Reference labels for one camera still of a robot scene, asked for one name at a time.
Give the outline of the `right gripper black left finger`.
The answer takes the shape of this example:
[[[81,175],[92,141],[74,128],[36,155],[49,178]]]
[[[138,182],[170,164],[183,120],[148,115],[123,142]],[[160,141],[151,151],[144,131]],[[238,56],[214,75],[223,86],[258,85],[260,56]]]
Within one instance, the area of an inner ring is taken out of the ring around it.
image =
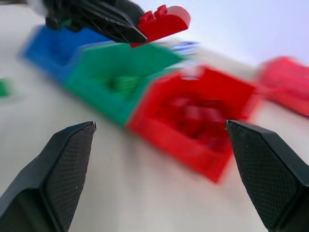
[[[93,121],[55,133],[0,197],[0,232],[68,232],[84,188]]]

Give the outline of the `green plastic bin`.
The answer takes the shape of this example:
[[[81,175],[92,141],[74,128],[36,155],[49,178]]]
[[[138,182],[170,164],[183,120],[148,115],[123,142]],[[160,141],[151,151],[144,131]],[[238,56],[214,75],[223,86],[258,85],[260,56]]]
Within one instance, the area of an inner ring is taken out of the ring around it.
[[[183,56],[154,43],[137,48],[126,43],[95,45],[81,51],[65,87],[113,122],[124,126],[149,85],[174,71],[183,60]],[[117,93],[108,87],[113,77],[123,75],[142,78],[130,95]]]

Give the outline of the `blue plastic bin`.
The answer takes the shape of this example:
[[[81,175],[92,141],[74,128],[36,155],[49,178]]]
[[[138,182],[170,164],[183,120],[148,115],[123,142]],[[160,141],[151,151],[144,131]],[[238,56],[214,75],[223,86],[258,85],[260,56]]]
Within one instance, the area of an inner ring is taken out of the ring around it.
[[[38,25],[31,31],[19,57],[61,83],[67,79],[84,48],[113,43],[90,29],[75,33],[67,28],[54,31],[45,25]]]

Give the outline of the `red rounded toy block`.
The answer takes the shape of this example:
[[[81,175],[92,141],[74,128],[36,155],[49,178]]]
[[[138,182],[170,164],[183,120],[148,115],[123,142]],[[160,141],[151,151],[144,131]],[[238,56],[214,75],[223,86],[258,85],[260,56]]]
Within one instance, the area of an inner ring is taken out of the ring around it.
[[[140,17],[138,29],[147,39],[143,43],[131,43],[130,46],[135,48],[187,30],[190,21],[190,14],[181,6],[162,5],[155,12],[145,12]]]

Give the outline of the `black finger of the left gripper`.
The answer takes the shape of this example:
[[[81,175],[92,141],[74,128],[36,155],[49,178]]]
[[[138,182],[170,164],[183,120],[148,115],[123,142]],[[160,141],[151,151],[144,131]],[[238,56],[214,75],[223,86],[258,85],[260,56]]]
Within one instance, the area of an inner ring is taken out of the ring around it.
[[[131,0],[103,0],[105,3],[117,8],[118,10],[124,12],[130,17],[130,19],[138,25],[140,23],[140,18],[144,14],[144,10],[132,2]]]
[[[147,41],[133,21],[119,11],[73,8],[72,20],[116,42],[131,44]]]

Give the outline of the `red studded toy block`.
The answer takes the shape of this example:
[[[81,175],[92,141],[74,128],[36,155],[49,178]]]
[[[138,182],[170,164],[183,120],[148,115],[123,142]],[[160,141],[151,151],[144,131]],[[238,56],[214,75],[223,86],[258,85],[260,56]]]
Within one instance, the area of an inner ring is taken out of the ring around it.
[[[309,118],[309,64],[276,57],[264,62],[256,77],[268,100]]]

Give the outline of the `green toy block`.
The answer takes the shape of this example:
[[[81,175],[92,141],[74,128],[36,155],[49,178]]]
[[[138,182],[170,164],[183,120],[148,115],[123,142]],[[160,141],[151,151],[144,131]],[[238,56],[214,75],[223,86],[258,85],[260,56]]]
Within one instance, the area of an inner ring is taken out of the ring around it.
[[[115,91],[120,94],[130,95],[135,92],[139,86],[142,78],[139,76],[123,75],[113,77],[109,83],[108,87],[110,90]]]
[[[0,98],[12,95],[12,83],[8,77],[0,78]]]

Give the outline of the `red plastic bin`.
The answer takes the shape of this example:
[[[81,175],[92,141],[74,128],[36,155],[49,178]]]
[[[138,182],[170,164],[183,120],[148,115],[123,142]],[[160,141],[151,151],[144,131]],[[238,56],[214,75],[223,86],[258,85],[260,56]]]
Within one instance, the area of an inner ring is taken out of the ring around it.
[[[247,120],[261,101],[258,85],[209,66],[200,66],[199,74],[186,77],[183,70],[170,72],[154,80],[143,95],[128,129],[181,164],[217,183],[232,157],[228,137],[221,150],[212,150],[163,122],[158,115],[173,97],[221,100],[226,106],[226,120]]]

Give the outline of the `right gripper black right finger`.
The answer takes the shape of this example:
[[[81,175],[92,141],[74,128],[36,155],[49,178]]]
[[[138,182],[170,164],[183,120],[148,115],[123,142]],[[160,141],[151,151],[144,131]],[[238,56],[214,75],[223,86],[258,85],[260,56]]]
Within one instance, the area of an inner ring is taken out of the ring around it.
[[[309,165],[275,132],[228,120],[244,187],[268,232],[309,232]]]

